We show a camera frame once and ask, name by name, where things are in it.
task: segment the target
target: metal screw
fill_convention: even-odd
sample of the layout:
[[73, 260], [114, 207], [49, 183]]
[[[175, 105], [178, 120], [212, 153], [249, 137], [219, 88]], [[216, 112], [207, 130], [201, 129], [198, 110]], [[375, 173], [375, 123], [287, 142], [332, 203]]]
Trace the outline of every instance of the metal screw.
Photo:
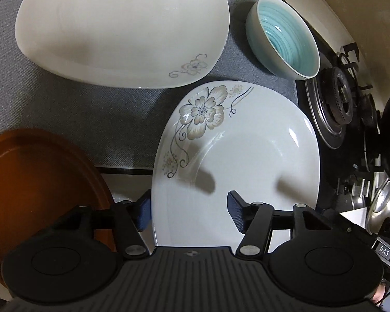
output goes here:
[[126, 248], [126, 253], [129, 256], [140, 256], [146, 252], [146, 249], [141, 245], [130, 245]]
[[255, 245], [244, 245], [240, 248], [240, 252], [244, 256], [255, 256], [260, 253], [260, 249]]

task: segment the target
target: cable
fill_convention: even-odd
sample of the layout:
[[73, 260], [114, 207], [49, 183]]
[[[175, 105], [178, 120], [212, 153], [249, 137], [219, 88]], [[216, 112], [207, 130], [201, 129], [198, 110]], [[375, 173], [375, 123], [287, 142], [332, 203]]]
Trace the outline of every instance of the cable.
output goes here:
[[384, 295], [383, 298], [381, 298], [377, 303], [375, 303], [377, 306], [379, 306], [388, 296], [390, 295], [390, 291]]

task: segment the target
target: flower decoration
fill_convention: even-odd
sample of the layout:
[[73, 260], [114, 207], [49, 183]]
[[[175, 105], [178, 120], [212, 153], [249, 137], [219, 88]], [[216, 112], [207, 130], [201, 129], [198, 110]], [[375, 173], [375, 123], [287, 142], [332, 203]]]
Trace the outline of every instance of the flower decoration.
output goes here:
[[166, 175], [173, 169], [176, 157], [177, 156], [175, 154], [172, 154], [169, 151], [167, 151], [166, 154], [163, 156], [162, 170], [164, 175]]
[[207, 58], [207, 54], [198, 54], [189, 63], [182, 64], [180, 71], [169, 73], [169, 77], [176, 78], [181, 73], [192, 75], [192, 76], [199, 74], [203, 69], [208, 67], [208, 64], [203, 61], [203, 59], [205, 58]]
[[187, 125], [188, 139], [200, 138], [206, 128], [212, 130], [224, 121], [224, 107], [221, 103], [227, 98], [227, 87], [218, 86], [206, 96], [201, 95], [195, 101], [188, 100], [189, 104], [179, 109], [180, 123]]
[[229, 97], [235, 97], [241, 94], [241, 91], [243, 90], [242, 85], [233, 86], [230, 91], [228, 92]]

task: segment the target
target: stainless steel lid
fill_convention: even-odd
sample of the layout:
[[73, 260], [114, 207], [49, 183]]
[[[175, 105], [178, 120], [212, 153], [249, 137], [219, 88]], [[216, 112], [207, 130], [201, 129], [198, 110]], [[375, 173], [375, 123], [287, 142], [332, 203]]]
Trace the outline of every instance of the stainless steel lid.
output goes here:
[[386, 179], [377, 189], [373, 203], [367, 214], [366, 229], [369, 233], [379, 233], [383, 221], [390, 217], [390, 179]]

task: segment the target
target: metal utensil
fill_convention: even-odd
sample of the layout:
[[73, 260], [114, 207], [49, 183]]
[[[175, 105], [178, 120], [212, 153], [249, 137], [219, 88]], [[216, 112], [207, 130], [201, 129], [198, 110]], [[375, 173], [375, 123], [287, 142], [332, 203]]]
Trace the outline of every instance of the metal utensil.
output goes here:
[[378, 188], [374, 201], [367, 214], [366, 229], [369, 233], [378, 233], [383, 221], [390, 217], [390, 179], [387, 178]]
[[364, 204], [363, 191], [364, 191], [365, 181], [366, 181], [365, 179], [362, 180], [359, 194], [358, 195], [353, 194], [353, 196], [351, 198], [351, 204], [352, 204], [353, 210], [356, 210], [356, 209], [363, 207], [363, 204]]

